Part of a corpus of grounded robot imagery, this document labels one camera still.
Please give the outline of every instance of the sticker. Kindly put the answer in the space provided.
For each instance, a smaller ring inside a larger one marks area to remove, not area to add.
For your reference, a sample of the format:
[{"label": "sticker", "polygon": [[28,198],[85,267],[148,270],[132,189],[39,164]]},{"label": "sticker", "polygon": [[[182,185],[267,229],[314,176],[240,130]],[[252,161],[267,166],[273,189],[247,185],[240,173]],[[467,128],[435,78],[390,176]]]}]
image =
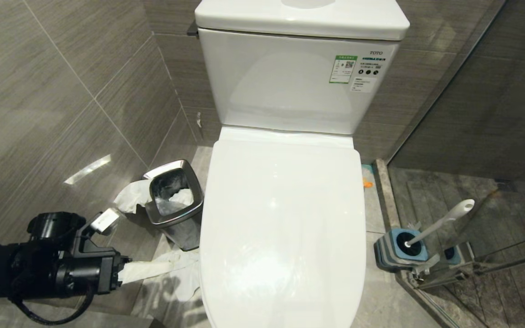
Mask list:
[{"label": "sticker", "polygon": [[356,92],[371,92],[374,89],[374,85],[378,81],[375,77],[356,77],[352,82],[350,91]]},{"label": "sticker", "polygon": [[334,68],[331,70],[330,83],[349,83],[354,72],[358,56],[335,56]]}]

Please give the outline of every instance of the toilet brush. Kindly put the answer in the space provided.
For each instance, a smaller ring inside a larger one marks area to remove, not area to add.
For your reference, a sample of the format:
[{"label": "toilet brush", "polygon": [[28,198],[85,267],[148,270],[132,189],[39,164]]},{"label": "toilet brush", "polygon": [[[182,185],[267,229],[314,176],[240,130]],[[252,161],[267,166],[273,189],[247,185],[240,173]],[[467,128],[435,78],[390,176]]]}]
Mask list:
[{"label": "toilet brush", "polygon": [[400,228],[388,231],[375,244],[374,250],[378,267],[382,270],[395,272],[401,269],[411,270],[423,266],[429,260],[423,239],[447,222],[457,220],[467,214],[474,204],[475,201],[472,199],[461,201],[423,232]]},{"label": "toilet brush", "polygon": [[437,222],[432,224],[425,231],[421,232],[418,236],[412,238],[410,241],[405,241],[404,245],[406,247],[410,247],[418,241],[423,240],[431,233],[437,231],[445,223],[454,221],[458,218],[461,218],[462,216],[465,216],[465,214],[469,213],[469,211],[473,208],[473,205],[475,205],[475,201],[473,199],[461,201],[461,203],[455,205],[445,216],[437,220]]}]

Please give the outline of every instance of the stainless steel trash can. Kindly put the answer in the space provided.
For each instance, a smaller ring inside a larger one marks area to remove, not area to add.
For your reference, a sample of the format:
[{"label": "stainless steel trash can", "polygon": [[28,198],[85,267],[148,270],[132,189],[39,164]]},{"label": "stainless steel trash can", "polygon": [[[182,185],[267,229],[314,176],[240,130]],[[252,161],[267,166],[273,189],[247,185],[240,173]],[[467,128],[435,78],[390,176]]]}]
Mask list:
[{"label": "stainless steel trash can", "polygon": [[[185,159],[159,166],[144,175],[152,179],[149,193],[152,201],[145,204],[149,220],[182,251],[200,246],[202,207],[204,195],[196,173]],[[169,202],[181,189],[190,189],[194,201],[191,205]]]}]

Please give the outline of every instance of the toilet lid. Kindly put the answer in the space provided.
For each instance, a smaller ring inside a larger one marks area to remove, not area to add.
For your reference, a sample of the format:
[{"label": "toilet lid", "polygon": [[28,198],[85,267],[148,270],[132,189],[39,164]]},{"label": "toilet lid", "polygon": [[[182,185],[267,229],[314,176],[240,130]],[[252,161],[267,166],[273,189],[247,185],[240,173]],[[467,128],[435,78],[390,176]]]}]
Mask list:
[{"label": "toilet lid", "polygon": [[366,224],[358,152],[217,141],[200,241],[216,328],[349,328]]}]

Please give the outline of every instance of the toilet tank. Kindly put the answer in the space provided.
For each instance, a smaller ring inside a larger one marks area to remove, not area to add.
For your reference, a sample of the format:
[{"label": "toilet tank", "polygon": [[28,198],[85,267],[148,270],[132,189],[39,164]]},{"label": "toilet tank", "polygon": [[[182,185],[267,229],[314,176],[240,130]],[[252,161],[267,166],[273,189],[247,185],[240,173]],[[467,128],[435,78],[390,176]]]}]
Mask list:
[{"label": "toilet tank", "polygon": [[196,24],[223,124],[348,135],[409,27],[394,0],[202,0]]}]

